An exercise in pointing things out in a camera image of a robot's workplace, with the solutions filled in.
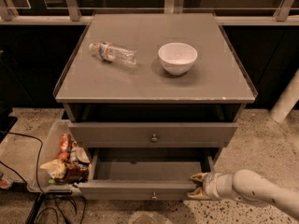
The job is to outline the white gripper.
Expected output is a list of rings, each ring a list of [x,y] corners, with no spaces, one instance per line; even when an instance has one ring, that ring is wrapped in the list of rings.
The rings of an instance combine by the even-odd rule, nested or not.
[[[196,184],[203,184],[203,187],[187,193],[187,196],[191,199],[234,200],[237,197],[237,193],[233,188],[233,176],[231,174],[197,173],[191,175],[189,180]]]

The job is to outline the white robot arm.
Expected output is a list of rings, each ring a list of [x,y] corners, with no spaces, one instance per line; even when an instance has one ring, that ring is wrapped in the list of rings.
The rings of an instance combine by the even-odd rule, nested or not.
[[[217,169],[191,176],[201,186],[189,197],[272,205],[299,218],[298,113],[292,110],[298,98],[294,75],[270,111],[247,111]]]

